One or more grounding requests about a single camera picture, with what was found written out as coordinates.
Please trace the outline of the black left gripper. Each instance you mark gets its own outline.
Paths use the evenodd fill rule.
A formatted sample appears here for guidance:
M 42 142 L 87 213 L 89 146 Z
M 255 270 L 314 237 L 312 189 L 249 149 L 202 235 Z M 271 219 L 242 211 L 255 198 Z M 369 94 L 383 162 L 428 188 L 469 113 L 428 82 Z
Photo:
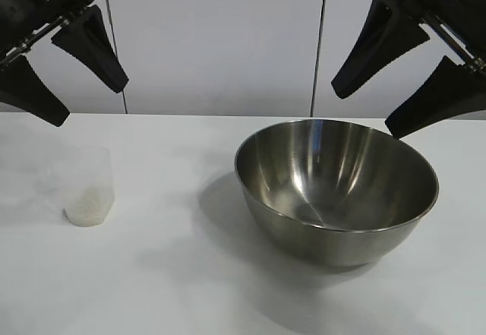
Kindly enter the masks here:
M 122 92 L 128 76 L 109 42 L 100 8 L 87 8 L 93 2 L 1 0 L 2 103 L 54 126 L 65 122 L 70 115 L 68 108 L 39 79 L 27 58 L 17 57 L 65 21 L 70 23 L 51 38 L 52 43 L 89 68 L 113 92 Z

